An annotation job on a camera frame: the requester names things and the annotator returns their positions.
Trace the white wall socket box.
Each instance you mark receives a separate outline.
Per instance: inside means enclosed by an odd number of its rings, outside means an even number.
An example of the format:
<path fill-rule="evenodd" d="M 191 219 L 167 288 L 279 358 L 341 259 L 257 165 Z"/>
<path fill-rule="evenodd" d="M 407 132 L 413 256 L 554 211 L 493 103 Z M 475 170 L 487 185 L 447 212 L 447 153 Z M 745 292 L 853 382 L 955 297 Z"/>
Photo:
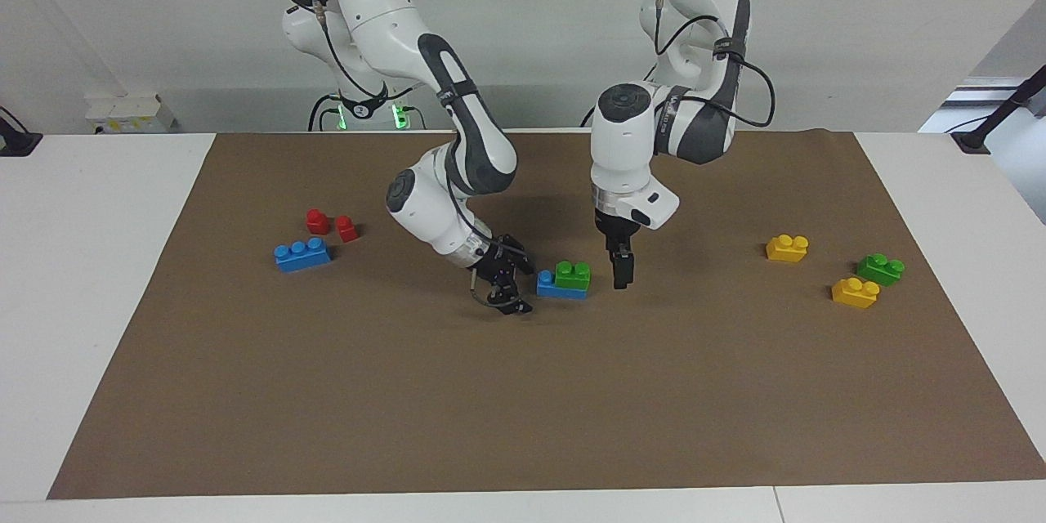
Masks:
<path fill-rule="evenodd" d="M 85 124 L 93 133 L 169 133 L 178 121 L 160 95 L 88 100 Z"/>

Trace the brown table mat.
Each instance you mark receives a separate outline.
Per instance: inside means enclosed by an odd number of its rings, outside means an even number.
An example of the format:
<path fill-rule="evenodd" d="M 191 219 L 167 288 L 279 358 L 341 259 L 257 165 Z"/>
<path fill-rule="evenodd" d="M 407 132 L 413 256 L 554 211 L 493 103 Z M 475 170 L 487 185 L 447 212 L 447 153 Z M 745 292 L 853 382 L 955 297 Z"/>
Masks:
<path fill-rule="evenodd" d="M 635 237 L 624 291 L 592 226 L 589 140 L 514 136 L 511 190 L 473 207 L 539 267 L 589 263 L 592 285 L 564 301 L 523 277 L 535 310 L 511 317 L 384 208 L 441 143 L 218 136 L 49 497 L 1046 478 L 851 133 L 658 158 L 684 202 Z M 313 208 L 328 235 L 306 231 Z M 806 257 L 769 260 L 778 234 Z M 332 262 L 280 272 L 274 248 L 313 236 Z M 873 306 L 834 302 L 874 253 L 903 277 Z"/>

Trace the yellow two-stud toy brick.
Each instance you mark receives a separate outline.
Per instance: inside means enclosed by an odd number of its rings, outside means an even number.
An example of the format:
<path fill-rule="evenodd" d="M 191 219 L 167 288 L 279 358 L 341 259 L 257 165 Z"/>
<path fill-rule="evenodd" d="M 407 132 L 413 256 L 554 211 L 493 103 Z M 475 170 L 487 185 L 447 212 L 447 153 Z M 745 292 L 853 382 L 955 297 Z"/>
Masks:
<path fill-rule="evenodd" d="M 844 306 L 868 308 L 878 302 L 882 286 L 858 277 L 840 279 L 829 289 L 834 302 Z"/>
<path fill-rule="evenodd" d="M 766 255 L 769 260 L 800 262 L 808 255 L 810 241 L 803 235 L 778 234 L 766 244 Z"/>

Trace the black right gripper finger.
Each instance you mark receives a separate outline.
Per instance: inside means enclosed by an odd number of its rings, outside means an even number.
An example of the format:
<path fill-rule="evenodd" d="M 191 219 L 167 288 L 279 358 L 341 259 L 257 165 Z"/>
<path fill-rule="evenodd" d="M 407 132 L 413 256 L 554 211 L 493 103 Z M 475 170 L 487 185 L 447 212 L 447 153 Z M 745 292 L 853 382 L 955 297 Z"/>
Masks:
<path fill-rule="evenodd" d="M 532 275 L 535 260 L 521 241 L 511 234 L 502 234 L 494 240 L 494 274 L 511 277 L 516 272 Z"/>
<path fill-rule="evenodd" d="M 502 315 L 526 315 L 535 310 L 521 296 L 515 280 L 507 277 L 497 278 L 492 282 L 492 288 L 487 293 L 487 304 L 500 311 Z"/>

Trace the green two-stud toy brick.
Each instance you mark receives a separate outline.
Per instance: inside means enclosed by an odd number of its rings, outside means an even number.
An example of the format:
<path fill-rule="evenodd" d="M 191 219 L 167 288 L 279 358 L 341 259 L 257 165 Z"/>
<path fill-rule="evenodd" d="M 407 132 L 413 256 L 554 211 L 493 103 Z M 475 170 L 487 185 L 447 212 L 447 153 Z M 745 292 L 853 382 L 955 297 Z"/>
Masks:
<path fill-rule="evenodd" d="M 864 257 L 856 266 L 855 275 L 876 285 L 896 285 L 905 272 L 904 262 L 890 259 L 885 254 L 874 253 Z"/>
<path fill-rule="evenodd" d="M 553 283 L 558 288 L 587 292 L 591 278 L 591 267 L 586 262 L 561 260 L 554 266 Z"/>

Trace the black angled stand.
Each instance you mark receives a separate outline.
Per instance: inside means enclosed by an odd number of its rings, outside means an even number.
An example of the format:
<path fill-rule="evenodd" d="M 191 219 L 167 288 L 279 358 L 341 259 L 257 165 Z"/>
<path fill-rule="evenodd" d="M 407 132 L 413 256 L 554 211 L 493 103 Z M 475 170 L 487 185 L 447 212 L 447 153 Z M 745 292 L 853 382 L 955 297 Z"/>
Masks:
<path fill-rule="evenodd" d="M 960 132 L 958 129 L 964 126 L 960 124 L 947 133 L 965 154 L 990 154 L 990 147 L 986 146 L 990 133 L 1022 107 L 1029 110 L 1036 118 L 1046 118 L 1046 64 L 1028 79 L 1017 85 L 1008 99 L 1001 103 L 994 112 L 979 118 L 979 126 L 974 131 Z"/>

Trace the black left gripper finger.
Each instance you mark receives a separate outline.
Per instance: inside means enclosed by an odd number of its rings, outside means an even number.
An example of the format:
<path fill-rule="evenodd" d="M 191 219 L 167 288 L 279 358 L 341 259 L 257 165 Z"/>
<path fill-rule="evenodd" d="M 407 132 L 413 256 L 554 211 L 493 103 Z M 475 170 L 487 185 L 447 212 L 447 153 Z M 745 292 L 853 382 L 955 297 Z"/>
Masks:
<path fill-rule="evenodd" d="M 611 251 L 613 288 L 623 291 L 634 281 L 635 255 L 630 244 L 617 244 Z"/>

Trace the blue three-stud toy brick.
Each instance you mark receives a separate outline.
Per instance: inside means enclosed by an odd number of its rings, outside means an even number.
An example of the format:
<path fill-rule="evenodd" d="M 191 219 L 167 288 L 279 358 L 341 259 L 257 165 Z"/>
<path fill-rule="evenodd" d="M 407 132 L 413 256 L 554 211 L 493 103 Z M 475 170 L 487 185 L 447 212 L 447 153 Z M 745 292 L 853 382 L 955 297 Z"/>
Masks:
<path fill-rule="evenodd" d="M 273 258 L 277 269 L 285 273 L 328 265 L 332 262 L 328 245 L 319 236 L 280 244 L 274 248 Z"/>
<path fill-rule="evenodd" d="M 552 270 L 541 270 L 538 273 L 535 292 L 540 297 L 565 300 L 585 300 L 588 296 L 586 289 L 564 288 L 556 285 Z"/>

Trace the black table clamp mount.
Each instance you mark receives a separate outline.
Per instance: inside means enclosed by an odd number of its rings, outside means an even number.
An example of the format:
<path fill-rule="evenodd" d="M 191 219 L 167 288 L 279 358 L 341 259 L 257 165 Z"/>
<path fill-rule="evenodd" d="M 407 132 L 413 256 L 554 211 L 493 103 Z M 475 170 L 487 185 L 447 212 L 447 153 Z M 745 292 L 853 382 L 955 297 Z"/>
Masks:
<path fill-rule="evenodd" d="M 7 107 L 0 105 L 0 157 L 27 157 L 42 140 L 42 133 L 31 132 Z"/>

